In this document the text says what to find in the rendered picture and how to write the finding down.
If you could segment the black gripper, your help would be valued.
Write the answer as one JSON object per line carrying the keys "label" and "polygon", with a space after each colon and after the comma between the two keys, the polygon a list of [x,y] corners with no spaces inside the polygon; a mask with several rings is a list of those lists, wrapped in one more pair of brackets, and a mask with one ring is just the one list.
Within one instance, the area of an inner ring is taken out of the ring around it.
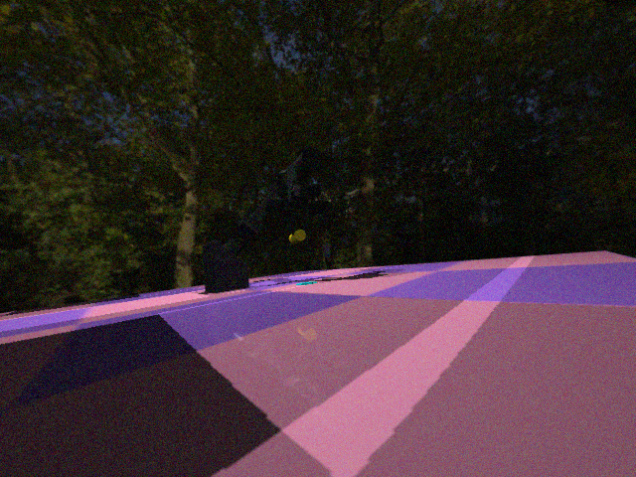
{"label": "black gripper", "polygon": [[289,189],[291,183],[292,180],[287,182],[288,202],[281,202],[281,198],[278,197],[268,197],[264,202],[264,210],[266,212],[275,212],[277,208],[279,208],[279,214],[284,217],[291,231],[291,234],[294,236],[293,209],[305,210],[305,213],[303,214],[303,230],[305,231],[305,233],[307,233],[312,216],[314,214],[327,213],[331,210],[331,204],[329,203],[329,201],[322,200],[317,200],[314,204],[311,204],[308,203],[309,199],[299,198],[297,196],[294,196],[294,198],[289,198]]}

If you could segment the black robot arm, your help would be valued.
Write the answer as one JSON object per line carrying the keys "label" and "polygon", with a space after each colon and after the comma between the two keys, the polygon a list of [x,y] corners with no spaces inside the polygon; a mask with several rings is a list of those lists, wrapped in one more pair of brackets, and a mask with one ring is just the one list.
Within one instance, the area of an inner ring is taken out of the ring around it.
{"label": "black robot arm", "polygon": [[[315,199],[315,196],[320,196],[321,184],[313,183],[312,187],[310,187],[306,181],[306,177],[311,175],[313,172],[318,172],[320,170],[320,153],[321,152],[317,148],[313,150],[308,146],[305,148],[302,146],[302,148],[297,152],[294,162],[290,163],[287,166],[287,169],[281,170],[271,181],[272,184],[269,186],[269,194],[266,198],[278,197],[282,199],[285,195],[287,195],[287,182],[290,180],[292,180],[292,183],[289,189],[289,198],[297,196],[299,198]],[[281,174],[284,173],[287,173],[287,181],[281,176]],[[297,181],[293,179],[301,179],[306,182],[303,182],[303,185],[299,185],[297,184]],[[266,198],[252,215],[247,215],[241,221],[238,221],[233,226],[233,230],[231,230],[226,236],[229,240],[226,242],[224,247],[235,256],[238,256],[242,250],[249,251],[256,243],[258,233],[262,228],[261,221],[268,213],[264,210],[264,202]],[[245,244],[235,237],[232,232],[248,244]]]}

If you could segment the yellow cylinder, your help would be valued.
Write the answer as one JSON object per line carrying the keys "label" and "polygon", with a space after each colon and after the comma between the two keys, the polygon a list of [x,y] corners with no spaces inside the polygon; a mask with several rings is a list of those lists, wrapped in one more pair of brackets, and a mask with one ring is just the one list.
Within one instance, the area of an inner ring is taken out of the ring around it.
{"label": "yellow cylinder", "polygon": [[301,241],[303,241],[306,238],[306,233],[304,230],[297,230],[296,232],[294,232],[294,236],[290,235],[289,237],[289,241],[293,244],[297,244]]}

